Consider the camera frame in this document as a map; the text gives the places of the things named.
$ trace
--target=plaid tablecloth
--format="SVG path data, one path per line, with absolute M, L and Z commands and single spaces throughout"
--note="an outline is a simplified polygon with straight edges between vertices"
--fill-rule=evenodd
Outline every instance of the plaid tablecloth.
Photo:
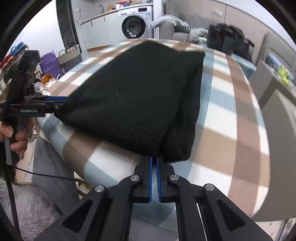
M 206 53 L 192 153 L 187 161 L 172 164 L 176 174 L 196 185 L 214 184 L 252 216 L 260 209 L 268 192 L 269 146 L 258 102 L 241 67 L 232 57 L 207 47 L 151 40 L 179 51 Z M 46 95 L 68 96 L 102 66 L 143 41 L 125 41 L 102 50 L 60 78 Z M 76 131 L 53 114 L 38 118 L 38 123 L 40 136 L 92 186 L 116 185 L 132 175 L 140 162 L 138 154 Z M 153 184 L 152 202 L 135 204 L 133 215 L 176 231 L 175 205 L 158 202 L 155 170 Z

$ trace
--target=faucet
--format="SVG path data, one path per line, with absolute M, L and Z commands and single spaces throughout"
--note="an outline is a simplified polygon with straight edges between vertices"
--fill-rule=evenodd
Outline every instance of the faucet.
M 104 7 L 103 7 L 102 4 L 99 5 L 99 8 L 100 8 L 100 7 L 102 7 L 102 9 L 100 10 L 100 13 L 102 14 L 102 13 L 104 13 Z

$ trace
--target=folded black garment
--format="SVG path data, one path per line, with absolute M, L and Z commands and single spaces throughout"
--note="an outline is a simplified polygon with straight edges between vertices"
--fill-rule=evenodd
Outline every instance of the folded black garment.
M 204 52 L 145 41 L 93 74 L 57 115 L 66 125 L 164 160 L 190 157 L 200 108 Z

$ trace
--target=purple bag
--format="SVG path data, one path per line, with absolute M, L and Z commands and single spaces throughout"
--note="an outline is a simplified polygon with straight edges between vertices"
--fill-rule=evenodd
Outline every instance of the purple bag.
M 40 59 L 39 65 L 44 75 L 51 74 L 53 78 L 57 78 L 59 74 L 59 78 L 64 75 L 53 51 L 43 55 Z

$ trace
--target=human hand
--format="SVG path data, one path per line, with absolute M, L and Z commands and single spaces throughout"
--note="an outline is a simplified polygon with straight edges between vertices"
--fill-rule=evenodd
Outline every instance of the human hand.
M 34 121 L 30 118 L 29 122 L 26 125 L 26 128 L 19 131 L 15 135 L 16 142 L 10 145 L 10 149 L 15 151 L 17 154 L 22 154 L 26 151 L 28 147 L 28 135 L 34 127 Z M 4 137 L 11 137 L 13 134 L 13 128 L 6 124 L 3 121 L 0 121 L 0 142 L 4 141 Z

